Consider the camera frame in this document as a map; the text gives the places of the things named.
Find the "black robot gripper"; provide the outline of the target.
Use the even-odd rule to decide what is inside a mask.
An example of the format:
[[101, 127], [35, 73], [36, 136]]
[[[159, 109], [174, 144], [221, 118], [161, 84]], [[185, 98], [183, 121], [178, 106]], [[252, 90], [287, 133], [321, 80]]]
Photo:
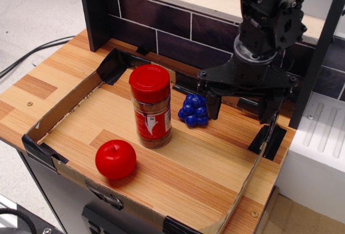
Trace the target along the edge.
[[[234, 53], [229, 61], [198, 73], [201, 87], [207, 90], [206, 106], [209, 117], [218, 119], [222, 96], [263, 97], [275, 91], [290, 92], [291, 88], [297, 86], [297, 77], [271, 66], [277, 54], [276, 50], [263, 55], [255, 54], [243, 44], [239, 36], [236, 37]], [[259, 99], [260, 124], [270, 122], [280, 111], [284, 101], [283, 96]]]

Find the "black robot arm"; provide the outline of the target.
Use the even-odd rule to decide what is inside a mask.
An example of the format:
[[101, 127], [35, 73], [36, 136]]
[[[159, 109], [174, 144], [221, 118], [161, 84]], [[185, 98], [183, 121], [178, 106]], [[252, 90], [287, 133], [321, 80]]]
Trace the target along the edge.
[[[258, 98], [260, 123], [269, 123], [298, 84], [288, 74], [294, 57], [291, 46], [300, 42], [303, 0], [240, 0], [243, 21], [234, 40], [233, 56], [225, 64], [198, 73], [198, 91], [206, 97], [211, 119], [217, 119], [223, 97]], [[274, 59], [286, 53], [289, 64]]]

